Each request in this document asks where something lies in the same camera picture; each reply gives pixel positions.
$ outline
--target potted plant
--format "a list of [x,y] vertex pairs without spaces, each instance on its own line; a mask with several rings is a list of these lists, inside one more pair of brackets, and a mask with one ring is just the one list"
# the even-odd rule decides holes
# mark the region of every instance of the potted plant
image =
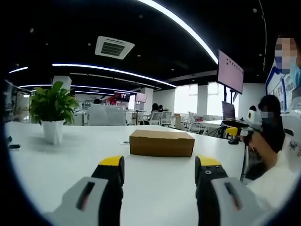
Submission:
[[51,89],[37,88],[31,97],[30,115],[43,126],[45,139],[51,144],[61,143],[63,123],[74,122],[73,109],[79,106],[68,90],[61,88],[62,85],[63,82],[57,81]]

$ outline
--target yellow object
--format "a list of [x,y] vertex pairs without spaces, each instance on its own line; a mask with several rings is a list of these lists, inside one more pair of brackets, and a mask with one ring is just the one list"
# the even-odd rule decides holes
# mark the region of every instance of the yellow object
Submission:
[[235,128],[235,127],[231,127],[231,128],[226,129],[226,133],[229,133],[233,136],[236,136],[237,132],[238,132],[238,128]]
[[98,165],[103,165],[103,166],[119,166],[119,161],[122,155],[117,155],[113,157],[106,158],[102,160]]
[[221,165],[221,163],[219,161],[217,161],[214,158],[209,158],[203,155],[198,155],[198,158],[201,162],[201,166],[217,166],[217,165]]

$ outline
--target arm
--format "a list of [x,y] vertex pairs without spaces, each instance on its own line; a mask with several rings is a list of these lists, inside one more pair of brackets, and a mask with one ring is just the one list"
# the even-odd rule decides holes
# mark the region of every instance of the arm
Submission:
[[260,133],[253,133],[250,146],[257,149],[257,152],[262,157],[262,160],[268,169],[271,169],[276,164],[277,153],[273,151]]

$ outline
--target desk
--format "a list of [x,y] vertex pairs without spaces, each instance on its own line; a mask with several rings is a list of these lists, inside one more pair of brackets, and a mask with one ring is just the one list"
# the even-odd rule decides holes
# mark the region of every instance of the desk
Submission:
[[85,176],[91,176],[107,157],[124,155],[120,221],[123,226],[198,225],[194,163],[197,154],[219,160],[228,176],[240,178],[244,145],[189,133],[195,138],[191,158],[160,158],[130,155],[127,141],[136,129],[180,132],[148,126],[63,126],[60,146],[46,144],[38,124],[9,122],[7,135],[20,144],[10,156],[21,185],[42,212],[53,211],[63,193]]
[[199,122],[202,126],[205,126],[203,135],[205,135],[208,131],[208,128],[219,128],[222,123],[222,120],[214,120],[214,121],[200,121]]

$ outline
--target white flower pot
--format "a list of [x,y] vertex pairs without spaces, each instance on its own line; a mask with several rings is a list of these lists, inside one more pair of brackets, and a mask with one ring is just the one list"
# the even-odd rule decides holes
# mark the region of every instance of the white flower pot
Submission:
[[57,145],[63,140],[63,121],[43,121],[45,139],[52,145]]

